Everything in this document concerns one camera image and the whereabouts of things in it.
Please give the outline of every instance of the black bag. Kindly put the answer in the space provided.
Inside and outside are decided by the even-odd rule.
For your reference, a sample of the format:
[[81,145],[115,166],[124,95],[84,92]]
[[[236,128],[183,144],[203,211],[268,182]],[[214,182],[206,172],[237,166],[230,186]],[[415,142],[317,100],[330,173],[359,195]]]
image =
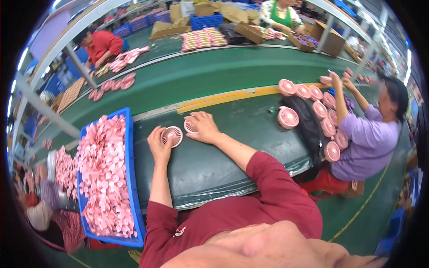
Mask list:
[[296,129],[303,137],[311,160],[313,160],[313,167],[305,172],[305,176],[300,178],[300,181],[307,182],[314,180],[322,164],[323,148],[330,139],[326,138],[323,134],[320,121],[310,104],[296,96],[283,97],[281,102],[284,106],[293,109],[298,114],[299,124]]

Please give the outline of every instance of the purple shirt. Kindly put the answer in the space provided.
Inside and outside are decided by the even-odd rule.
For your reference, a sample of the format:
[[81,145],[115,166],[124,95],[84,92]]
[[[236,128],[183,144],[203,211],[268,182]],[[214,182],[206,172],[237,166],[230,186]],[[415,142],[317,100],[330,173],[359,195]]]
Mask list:
[[348,114],[339,129],[352,140],[341,152],[340,160],[331,164],[332,174],[342,181],[363,181],[379,172],[393,154],[399,138],[397,122],[383,122],[378,109],[370,105],[365,111],[368,121]]

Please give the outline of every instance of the purple item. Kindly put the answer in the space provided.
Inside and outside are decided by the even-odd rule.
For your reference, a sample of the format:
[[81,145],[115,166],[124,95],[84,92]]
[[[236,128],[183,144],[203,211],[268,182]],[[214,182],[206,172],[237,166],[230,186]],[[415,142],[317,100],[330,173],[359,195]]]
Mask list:
[[349,114],[353,114],[354,101],[346,95],[344,95],[344,101],[346,102],[347,111],[349,112]]
[[370,105],[368,120],[348,114],[339,129],[352,140],[339,161],[331,164],[332,174],[341,181],[363,181],[379,172],[389,162],[398,143],[400,125],[383,122],[378,109]]
[[55,182],[42,179],[40,182],[40,200],[44,200],[52,210],[59,208],[60,197],[58,195],[58,186]]

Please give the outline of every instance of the woman in purple shirt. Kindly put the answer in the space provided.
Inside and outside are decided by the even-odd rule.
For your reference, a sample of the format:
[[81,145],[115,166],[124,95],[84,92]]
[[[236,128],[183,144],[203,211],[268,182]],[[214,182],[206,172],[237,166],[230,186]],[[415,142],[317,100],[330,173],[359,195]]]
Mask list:
[[[329,75],[335,88],[338,128],[352,141],[351,146],[341,152],[340,160],[331,164],[330,173],[341,181],[363,181],[379,172],[392,157],[408,108],[407,88],[397,78],[379,74],[379,78],[370,85],[380,91],[376,109],[349,79],[343,78],[341,81],[334,72]],[[348,113],[343,82],[368,120]]]

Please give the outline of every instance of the black hair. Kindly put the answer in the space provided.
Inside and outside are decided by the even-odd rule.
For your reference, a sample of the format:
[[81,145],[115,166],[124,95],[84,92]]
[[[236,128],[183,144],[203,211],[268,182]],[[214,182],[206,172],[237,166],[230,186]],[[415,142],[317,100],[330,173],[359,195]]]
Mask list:
[[86,37],[88,32],[93,32],[91,31],[90,28],[86,27],[85,29],[83,29],[80,33],[78,33],[74,38],[73,38],[73,42],[76,45],[80,45],[80,43],[82,43],[83,39]]
[[408,109],[408,91],[404,83],[396,77],[387,76],[379,72],[378,77],[384,80],[387,87],[387,94],[390,100],[398,106],[396,118],[399,121],[404,121],[404,114]]

